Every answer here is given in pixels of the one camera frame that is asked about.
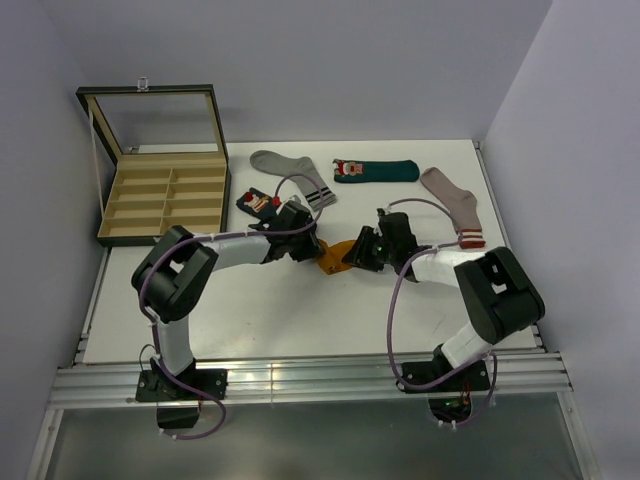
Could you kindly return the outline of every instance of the white wall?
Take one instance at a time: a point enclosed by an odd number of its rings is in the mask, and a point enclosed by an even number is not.
[[[213,83],[231,141],[483,138],[551,0],[40,0],[92,84]]]
[[[605,478],[640,470],[640,3],[556,0],[489,131],[516,253],[540,287]]]
[[[0,2],[0,476],[22,478],[55,369],[84,320],[100,249],[85,84],[42,7]]]

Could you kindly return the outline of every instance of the sock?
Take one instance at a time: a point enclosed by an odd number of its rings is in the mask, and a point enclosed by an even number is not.
[[[249,161],[251,166],[259,172],[278,175],[279,177],[285,177],[292,173],[304,173],[313,178],[324,195],[324,201],[322,202],[320,201],[318,189],[309,180],[303,177],[292,177],[291,180],[298,185],[314,212],[320,210],[320,205],[327,207],[338,201],[335,194],[329,190],[327,184],[322,180],[309,157],[288,158],[268,150],[258,150],[251,154]]]
[[[420,169],[413,160],[395,162],[333,161],[333,179],[338,183],[415,182]]]
[[[256,188],[250,188],[248,192],[243,193],[236,200],[236,205],[243,212],[262,221],[267,221],[278,214],[278,205],[274,203],[273,197]]]
[[[469,190],[456,187],[436,167],[428,168],[420,176],[420,182],[449,210],[461,238],[460,248],[482,248],[485,245],[482,225],[476,213],[478,201]]]
[[[327,275],[333,275],[334,273],[344,272],[351,268],[351,265],[342,263],[342,257],[351,250],[353,244],[356,243],[355,240],[336,243],[331,247],[327,245],[327,242],[324,240],[318,239],[318,242],[320,242],[320,245],[324,248],[324,254],[320,255],[316,261],[324,273]]]

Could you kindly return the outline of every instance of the pink sock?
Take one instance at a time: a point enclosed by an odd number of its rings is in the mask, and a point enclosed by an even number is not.
[[[460,248],[482,248],[485,245],[482,225],[476,213],[478,201],[469,190],[456,187],[436,167],[428,168],[420,176],[420,182],[445,206],[453,217],[454,228],[461,235]]]

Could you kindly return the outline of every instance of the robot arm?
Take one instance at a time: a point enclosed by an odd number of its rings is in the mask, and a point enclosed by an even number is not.
[[[380,271],[389,264],[400,275],[411,258],[431,249],[431,245],[418,245],[405,213],[379,209],[378,227],[363,227],[343,261],[370,271]],[[402,365],[403,378],[419,386],[477,359],[509,335],[534,324],[545,313],[542,298],[506,247],[488,252],[441,250],[434,255],[420,256],[411,262],[405,279],[459,288],[469,315],[469,321],[435,349],[433,360]],[[463,376],[456,375],[434,390],[459,391]]]
[[[147,310],[151,310],[157,318],[154,340],[162,352],[164,366],[171,375],[186,378],[189,372],[195,370],[195,359],[189,344],[188,316],[200,300],[210,275],[235,265],[269,263],[287,253],[296,261],[317,257],[323,250],[315,235],[315,225],[299,233],[275,233],[295,231],[311,221],[309,210],[298,202],[289,201],[268,225],[252,225],[254,229],[272,235],[222,234],[211,242],[193,242],[176,250],[157,268],[148,282],[144,302]],[[193,234],[176,226],[160,239],[131,279],[139,296],[152,267],[171,248],[190,238],[193,238]]]
[[[542,318],[544,303],[540,295],[505,247],[489,252],[440,251],[415,258],[405,269],[405,264],[416,254],[432,247],[417,244],[405,213],[378,210],[378,215],[378,227],[375,230],[363,227],[343,262],[371,271],[380,271],[385,264],[390,264],[409,281],[435,281],[458,287],[469,314],[469,322],[436,348],[431,361],[402,364],[403,382],[423,387],[422,391],[433,382],[440,384],[435,390],[459,392],[462,382],[468,382],[475,372],[484,369],[485,381],[470,388],[486,390],[486,367],[484,362],[474,360],[507,336]],[[216,373],[213,370],[196,370],[189,344],[189,313],[199,301],[209,276],[217,270],[240,264],[268,263],[285,254],[302,261],[323,253],[315,236],[316,225],[309,226],[310,223],[309,210],[289,201],[268,225],[252,225],[264,235],[225,233],[203,244],[188,242],[193,235],[178,226],[160,239],[131,280],[139,297],[143,297],[147,313],[156,319],[152,330],[157,353],[161,354],[161,363],[151,361],[155,377],[141,375],[137,400],[193,400],[198,398],[194,392],[223,398],[223,387],[217,386],[224,386],[226,382],[212,377]],[[183,247],[176,249],[179,243]],[[151,387],[145,381],[150,379],[153,380]],[[141,400],[145,394],[141,389],[149,388],[160,392]],[[406,393],[418,390],[407,389]],[[161,422],[158,417],[158,424],[168,422]]]

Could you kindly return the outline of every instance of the wooden box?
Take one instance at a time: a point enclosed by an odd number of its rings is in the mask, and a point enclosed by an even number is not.
[[[172,225],[226,230],[229,155],[211,85],[81,87],[76,95],[116,166],[102,245],[153,245]]]

